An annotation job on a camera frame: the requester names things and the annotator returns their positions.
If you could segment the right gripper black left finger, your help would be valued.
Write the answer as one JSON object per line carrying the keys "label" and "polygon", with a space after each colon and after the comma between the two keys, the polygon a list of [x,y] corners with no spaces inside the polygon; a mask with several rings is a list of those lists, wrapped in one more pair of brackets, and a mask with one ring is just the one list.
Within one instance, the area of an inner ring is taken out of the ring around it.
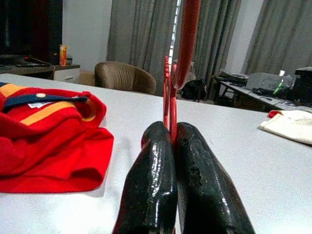
{"label": "right gripper black left finger", "polygon": [[172,234],[177,209],[174,151],[163,122],[152,123],[141,139],[141,152],[129,170],[113,232]]}

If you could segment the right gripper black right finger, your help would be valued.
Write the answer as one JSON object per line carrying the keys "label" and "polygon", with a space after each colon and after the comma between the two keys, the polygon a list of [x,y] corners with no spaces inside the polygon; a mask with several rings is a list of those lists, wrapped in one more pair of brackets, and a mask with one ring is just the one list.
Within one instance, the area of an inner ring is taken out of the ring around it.
{"label": "right gripper black right finger", "polygon": [[253,234],[229,174],[193,125],[177,124],[175,168],[183,234]]}

